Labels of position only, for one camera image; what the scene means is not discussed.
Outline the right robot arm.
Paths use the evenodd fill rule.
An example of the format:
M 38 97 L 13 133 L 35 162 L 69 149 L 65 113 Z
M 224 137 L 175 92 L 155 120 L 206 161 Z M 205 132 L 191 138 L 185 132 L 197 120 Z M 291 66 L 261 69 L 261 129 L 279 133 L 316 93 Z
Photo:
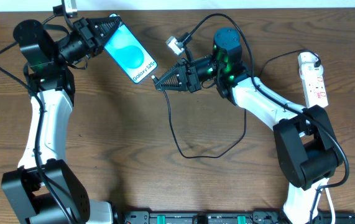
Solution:
M 334 134 L 324 107 L 293 103 L 266 87 L 253 66 L 242 60 L 249 44 L 240 28 L 225 27 L 213 39 L 210 55 L 192 59 L 186 44 L 191 34 L 169 38 L 176 53 L 186 53 L 160 78 L 159 91 L 196 92 L 213 80 L 222 98 L 251 112 L 274 134 L 279 166 L 289 181 L 283 214 L 288 223 L 314 223 L 322 191 L 343 185 L 349 175 L 348 159 Z

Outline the blue Galaxy smartphone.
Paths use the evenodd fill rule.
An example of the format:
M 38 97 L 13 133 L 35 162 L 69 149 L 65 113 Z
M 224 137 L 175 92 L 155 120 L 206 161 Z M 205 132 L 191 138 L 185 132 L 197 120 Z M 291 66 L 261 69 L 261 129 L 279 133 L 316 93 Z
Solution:
M 123 22 L 118 25 L 104 49 L 135 84 L 157 68 L 157 62 Z

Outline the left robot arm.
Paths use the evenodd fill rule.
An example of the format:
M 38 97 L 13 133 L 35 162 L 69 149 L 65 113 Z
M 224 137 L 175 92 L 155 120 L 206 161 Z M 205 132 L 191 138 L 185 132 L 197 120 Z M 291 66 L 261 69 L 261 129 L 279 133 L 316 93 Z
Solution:
M 72 70 L 99 55 L 122 25 L 119 16 L 79 19 L 67 27 L 50 21 L 20 22 L 13 37 L 23 56 L 30 95 L 29 138 L 14 171 L 1 187 L 21 223 L 123 223 L 110 202 L 90 199 L 66 162 L 68 120 L 74 105 Z

